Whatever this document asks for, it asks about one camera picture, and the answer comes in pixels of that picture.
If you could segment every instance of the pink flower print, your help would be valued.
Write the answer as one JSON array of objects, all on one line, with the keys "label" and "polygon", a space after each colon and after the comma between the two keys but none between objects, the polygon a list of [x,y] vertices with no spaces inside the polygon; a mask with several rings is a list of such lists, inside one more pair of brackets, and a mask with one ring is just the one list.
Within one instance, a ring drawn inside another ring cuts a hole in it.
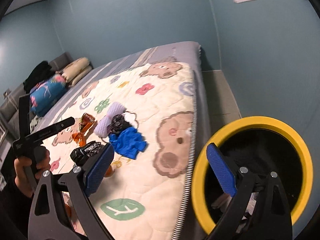
[{"label": "pink flower print", "polygon": [[66,83],[66,80],[64,79],[63,76],[61,76],[60,74],[56,74],[53,76],[53,78],[51,79],[51,82],[54,83],[54,82],[59,82],[61,84],[64,84]]},{"label": "pink flower print", "polygon": [[149,90],[153,89],[154,87],[155,86],[151,85],[150,83],[144,84],[142,87],[137,89],[136,94],[144,95],[145,93],[147,93]]},{"label": "pink flower print", "polygon": [[61,158],[59,158],[58,160],[53,161],[53,162],[51,163],[50,171],[54,171],[54,170],[56,170],[56,169],[59,168],[59,161],[60,161],[60,160],[61,160]]},{"label": "pink flower print", "polygon": [[32,107],[37,107],[38,106],[36,98],[34,96],[30,97],[30,101],[31,101]]}]

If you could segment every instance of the flower print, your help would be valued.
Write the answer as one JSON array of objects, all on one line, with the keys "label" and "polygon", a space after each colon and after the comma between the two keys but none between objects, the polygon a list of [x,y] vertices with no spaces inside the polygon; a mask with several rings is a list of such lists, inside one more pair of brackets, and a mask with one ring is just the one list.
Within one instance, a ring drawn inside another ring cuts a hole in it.
[{"label": "flower print", "polygon": [[119,78],[120,78],[120,76],[115,76],[113,79],[110,80],[110,84],[113,84],[113,83],[116,82]]},{"label": "flower print", "polygon": [[30,94],[32,94],[34,91],[37,91],[38,88],[40,87],[41,84],[43,84],[45,81],[41,81],[38,84],[36,84],[31,90],[30,90]]},{"label": "flower print", "polygon": [[34,96],[30,97],[30,101],[31,101],[32,107],[37,107],[38,106],[36,98]]},{"label": "flower print", "polygon": [[150,83],[144,84],[142,87],[137,89],[136,94],[144,95],[145,93],[147,93],[149,90],[153,89],[154,87],[155,86],[151,85]]},{"label": "flower print", "polygon": [[59,82],[61,84],[65,84],[66,80],[64,79],[63,76],[61,76],[60,74],[56,74],[52,77],[51,79],[51,83],[55,83],[55,82]]},{"label": "flower print", "polygon": [[39,90],[40,88],[42,88],[42,87],[45,89],[45,90],[44,90],[44,96],[45,96],[46,93],[48,92],[49,98],[50,98],[50,97],[51,97],[51,93],[50,93],[50,90],[49,90],[49,87],[48,87],[48,81],[42,83],[42,84],[39,86],[38,90]]},{"label": "flower print", "polygon": [[53,161],[53,162],[51,163],[50,171],[54,171],[54,170],[56,170],[56,169],[59,168],[59,161],[60,161],[60,160],[61,160],[61,158],[59,158],[58,160]]},{"label": "flower print", "polygon": [[91,90],[95,89],[98,84],[99,80],[92,82],[89,86],[87,86],[87,88],[82,93],[82,98],[86,98],[90,94]]},{"label": "flower print", "polygon": [[98,114],[100,114],[104,108],[110,105],[109,101],[109,98],[100,101],[100,103],[94,108],[94,110],[97,111]]},{"label": "flower print", "polygon": [[123,88],[126,84],[129,84],[129,81],[124,81],[124,82],[122,82],[122,83],[118,86],[118,88]]},{"label": "flower print", "polygon": [[85,101],[83,101],[82,103],[81,103],[81,105],[79,106],[79,108],[81,109],[81,110],[83,110],[83,109],[86,109],[90,104],[91,104],[91,102],[94,100],[94,97],[93,98],[87,98]]},{"label": "flower print", "polygon": [[179,91],[185,96],[192,96],[195,93],[195,87],[192,82],[183,82],[179,86]]}]

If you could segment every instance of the green leaf print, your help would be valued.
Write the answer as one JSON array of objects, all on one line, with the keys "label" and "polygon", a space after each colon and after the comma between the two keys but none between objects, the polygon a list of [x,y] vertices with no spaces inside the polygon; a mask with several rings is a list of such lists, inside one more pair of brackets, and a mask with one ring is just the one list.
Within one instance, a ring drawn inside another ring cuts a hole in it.
[{"label": "green leaf print", "polygon": [[94,108],[94,110],[97,111],[98,114],[100,114],[102,110],[106,108],[109,104],[109,98],[107,98],[106,100],[100,101],[100,103]]},{"label": "green leaf print", "polygon": [[116,220],[130,220],[140,216],[145,207],[138,201],[130,198],[119,198],[111,200],[100,206],[103,212]]}]

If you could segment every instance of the lavender sponge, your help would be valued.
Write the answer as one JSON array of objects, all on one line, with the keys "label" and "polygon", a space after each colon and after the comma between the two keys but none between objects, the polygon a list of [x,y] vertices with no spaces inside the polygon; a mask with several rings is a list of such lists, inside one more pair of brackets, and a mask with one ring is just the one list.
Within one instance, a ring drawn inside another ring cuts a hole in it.
[{"label": "lavender sponge", "polygon": [[119,102],[113,102],[109,107],[107,114],[98,123],[94,129],[94,133],[100,138],[106,138],[108,136],[107,126],[111,124],[112,118],[117,114],[123,114],[126,108]]}]

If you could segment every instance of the yellow trash can rim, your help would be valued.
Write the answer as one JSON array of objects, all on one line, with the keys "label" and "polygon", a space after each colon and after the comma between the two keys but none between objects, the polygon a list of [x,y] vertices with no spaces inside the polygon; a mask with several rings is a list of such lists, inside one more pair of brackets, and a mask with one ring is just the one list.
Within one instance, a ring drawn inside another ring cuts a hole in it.
[{"label": "yellow trash can rim", "polygon": [[298,220],[308,203],[313,183],[313,165],[308,147],[301,136],[293,128],[280,120],[266,116],[245,117],[233,121],[217,131],[203,147],[196,162],[191,188],[192,204],[196,217],[207,234],[215,227],[204,197],[204,179],[209,166],[206,157],[207,145],[213,142],[219,147],[236,133],[248,129],[274,131],[286,138],[298,153],[302,166],[302,186],[298,200],[291,211],[292,225]]}]

